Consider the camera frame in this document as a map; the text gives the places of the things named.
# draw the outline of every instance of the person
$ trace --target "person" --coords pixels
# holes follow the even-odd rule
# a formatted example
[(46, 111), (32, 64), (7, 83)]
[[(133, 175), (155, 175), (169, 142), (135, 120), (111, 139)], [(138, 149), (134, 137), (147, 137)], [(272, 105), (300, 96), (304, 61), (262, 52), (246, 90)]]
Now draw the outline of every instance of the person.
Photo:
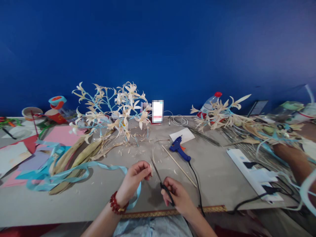
[[(129, 168), (122, 185), (116, 193), (116, 202), (120, 207), (127, 205), (133, 197), (139, 183), (144, 179), (148, 181), (152, 169), (146, 161), (139, 161)], [(171, 192), (175, 208), (182, 216), (167, 216), (157, 218), (140, 218), (121, 221), (121, 215), (112, 211), (110, 202), (106, 204), (99, 216), (91, 223), (81, 235), (86, 236), (190, 236), (192, 233), (185, 222), (191, 224), (199, 237), (217, 236), (205, 218), (193, 204), (189, 194), (182, 184), (173, 178), (166, 177), (164, 185)], [(162, 198), (169, 206), (171, 200), (165, 190), (161, 190)]]
[[(306, 154), (294, 147), (283, 144), (273, 146), (274, 153), (288, 163), (299, 186), (313, 171)], [(310, 188), (316, 193), (316, 182)], [(316, 206), (316, 198), (308, 196)], [(301, 215), (297, 211), (279, 208), (259, 209), (253, 211), (272, 236), (312, 237), (316, 236), (316, 219), (313, 215)]]
[[(301, 150), (280, 143), (274, 145), (273, 150), (278, 157), (288, 163), (297, 184), (301, 186), (304, 180), (313, 171), (313, 168), (309, 164), (307, 155)], [(316, 182), (312, 184), (310, 191), (316, 193)], [(308, 197), (311, 203), (316, 207), (316, 197), (311, 194), (309, 194)]]

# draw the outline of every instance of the red cup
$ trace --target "red cup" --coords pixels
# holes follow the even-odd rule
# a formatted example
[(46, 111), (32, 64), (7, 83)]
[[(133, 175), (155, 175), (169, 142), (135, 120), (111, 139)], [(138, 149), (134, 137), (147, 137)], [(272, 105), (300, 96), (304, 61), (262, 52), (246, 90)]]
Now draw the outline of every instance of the red cup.
[(54, 120), (58, 124), (67, 123), (63, 116), (58, 112), (58, 110), (51, 109), (48, 110), (45, 115), (49, 117), (51, 120)]

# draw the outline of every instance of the power strip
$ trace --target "power strip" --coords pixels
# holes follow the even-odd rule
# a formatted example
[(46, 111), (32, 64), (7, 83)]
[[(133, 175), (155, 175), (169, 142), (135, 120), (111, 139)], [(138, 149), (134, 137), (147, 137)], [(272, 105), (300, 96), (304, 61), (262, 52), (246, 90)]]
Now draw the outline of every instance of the power strip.
[[(275, 176), (270, 175), (271, 173), (267, 169), (257, 169), (256, 167), (252, 167), (251, 169), (247, 168), (244, 162), (250, 162), (250, 160), (241, 152), (240, 149), (227, 149), (227, 154), (231, 157), (235, 165), (243, 173), (244, 177), (258, 195), (266, 192), (262, 187), (263, 185), (272, 187), (269, 182), (278, 181)], [(278, 193), (263, 196), (261, 199), (269, 203), (274, 201), (283, 201), (283, 198)]]

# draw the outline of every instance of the bracelet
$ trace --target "bracelet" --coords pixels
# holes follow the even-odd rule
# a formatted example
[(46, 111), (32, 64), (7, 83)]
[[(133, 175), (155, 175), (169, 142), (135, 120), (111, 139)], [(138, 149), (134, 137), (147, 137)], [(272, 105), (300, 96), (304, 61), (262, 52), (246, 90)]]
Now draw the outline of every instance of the bracelet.
[(118, 205), (118, 203), (116, 201), (116, 198), (115, 198), (116, 193), (117, 193), (117, 191), (111, 196), (111, 199), (110, 199), (111, 208), (115, 214), (122, 215), (126, 212), (126, 208), (129, 204), (129, 202), (124, 207), (121, 208), (120, 205)]

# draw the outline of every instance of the gray tabletop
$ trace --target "gray tabletop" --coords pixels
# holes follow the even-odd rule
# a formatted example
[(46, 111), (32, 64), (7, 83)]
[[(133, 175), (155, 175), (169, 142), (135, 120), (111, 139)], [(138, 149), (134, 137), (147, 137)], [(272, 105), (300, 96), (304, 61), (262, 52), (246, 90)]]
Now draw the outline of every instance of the gray tabletop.
[[(169, 134), (177, 132), (183, 127), (168, 125), (151, 126), (149, 139), (170, 139)], [(138, 128), (132, 130), (143, 134)], [(217, 140), (220, 144), (227, 144), (227, 140), (218, 131), (206, 131), (205, 135)], [(122, 141), (117, 138), (111, 144)], [(1, 146), (13, 143), (10, 139), (0, 139)], [(123, 146), (113, 148), (107, 157), (100, 162), (107, 165), (120, 165), (130, 167), (138, 160), (150, 161), (153, 141), (139, 142), (139, 147), (129, 148)], [(199, 197), (197, 189), (191, 184), (187, 177), (178, 168), (175, 162), (166, 152), (155, 143), (156, 167), (161, 178), (170, 176), (181, 181), (190, 194), (193, 202), (198, 206)], [(169, 141), (160, 141), (160, 145), (170, 146)], [(197, 137), (183, 144), (185, 152), (191, 156), (191, 164), (196, 171), (203, 206), (225, 205), (227, 210), (232, 210), (238, 203), (256, 197), (253, 190), (243, 174), (226, 153), (228, 147), (216, 147)], [(185, 162), (177, 153), (172, 156), (195, 181), (195, 177)], [(121, 170), (109, 171), (100, 167), (92, 167), (88, 179), (74, 184), (65, 192), (50, 196), (47, 192), (35, 192), (28, 190), (25, 186), (0, 187), (0, 227), (38, 225), (52, 223), (85, 222), (94, 220), (110, 196), (119, 188), (124, 174)], [(0, 184), (6, 181), (9, 175), (0, 180)], [(243, 205), (240, 209), (276, 208), (295, 206), (296, 203), (288, 196), (282, 196), (284, 201), (268, 204), (257, 200)], [(142, 191), (134, 209), (129, 212), (143, 212), (172, 209), (166, 207), (160, 195), (158, 177), (154, 172), (150, 181), (143, 181)]]

